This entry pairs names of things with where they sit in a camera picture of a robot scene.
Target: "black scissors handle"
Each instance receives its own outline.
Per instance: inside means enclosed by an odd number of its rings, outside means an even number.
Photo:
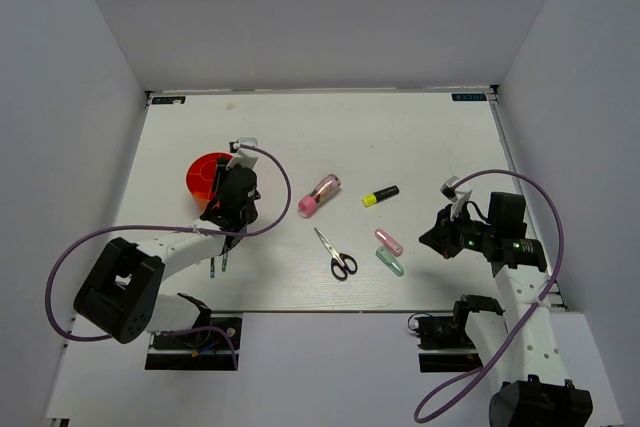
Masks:
[[[358,271],[358,263],[356,259],[347,254],[340,253],[340,258],[342,262],[344,262],[344,267],[340,265],[340,263],[336,259],[331,259],[331,273],[333,276],[338,279],[340,282],[344,282],[347,280],[349,275],[353,275]]]

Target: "pink bottle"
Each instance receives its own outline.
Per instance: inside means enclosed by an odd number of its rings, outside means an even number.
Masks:
[[[333,197],[340,189],[340,179],[333,174],[327,175],[316,188],[298,202],[298,210],[305,217],[313,214],[325,200]]]

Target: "scissors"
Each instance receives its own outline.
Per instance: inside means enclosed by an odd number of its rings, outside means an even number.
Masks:
[[[315,230],[316,234],[318,234],[318,237],[320,237],[324,248],[327,249],[331,254],[331,273],[336,279],[338,279],[340,282],[343,282],[347,280],[347,277],[349,275],[353,275],[358,271],[358,263],[356,262],[356,259],[354,259],[350,255],[338,252],[333,248],[333,245],[329,243],[327,238],[322,235],[322,232],[320,232],[316,228],[314,228],[313,230]],[[353,264],[353,268],[349,267],[347,261]]]

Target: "green glue tape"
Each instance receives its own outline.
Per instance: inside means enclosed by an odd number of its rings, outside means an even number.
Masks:
[[[376,250],[376,257],[378,257],[382,263],[389,267],[389,270],[398,277],[402,277],[404,275],[404,267],[402,267],[402,264],[398,262],[398,259],[396,259],[385,246],[378,247],[378,250]]]

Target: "wall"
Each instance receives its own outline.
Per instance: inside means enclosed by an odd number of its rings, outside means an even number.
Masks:
[[[44,315],[60,252],[112,220],[141,131],[144,94],[93,0],[0,0],[2,424],[40,425],[62,352]],[[68,324],[92,265],[63,267]]]
[[[499,83],[544,0],[96,0],[147,90]]]
[[[640,425],[639,33],[640,0],[547,0],[500,89],[517,168],[565,224],[563,294],[586,313],[628,426]],[[544,202],[533,210],[555,245]]]

